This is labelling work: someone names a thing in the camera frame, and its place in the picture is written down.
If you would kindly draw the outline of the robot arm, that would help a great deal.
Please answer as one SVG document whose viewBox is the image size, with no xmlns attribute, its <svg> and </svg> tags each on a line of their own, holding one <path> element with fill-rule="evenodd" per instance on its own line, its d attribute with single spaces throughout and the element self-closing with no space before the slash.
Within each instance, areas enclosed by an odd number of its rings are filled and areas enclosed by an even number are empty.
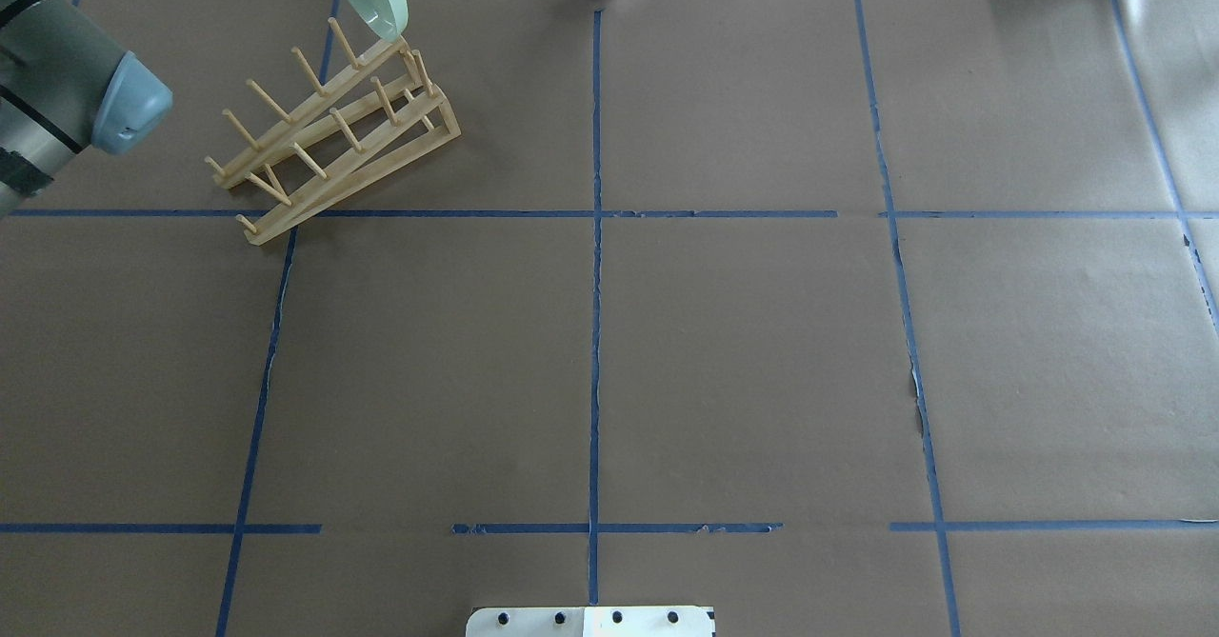
<svg viewBox="0 0 1219 637">
<path fill-rule="evenodd" d="M 73 0 L 1 0 L 1 212 L 84 150 L 122 155 L 169 114 L 169 86 Z"/>
</svg>

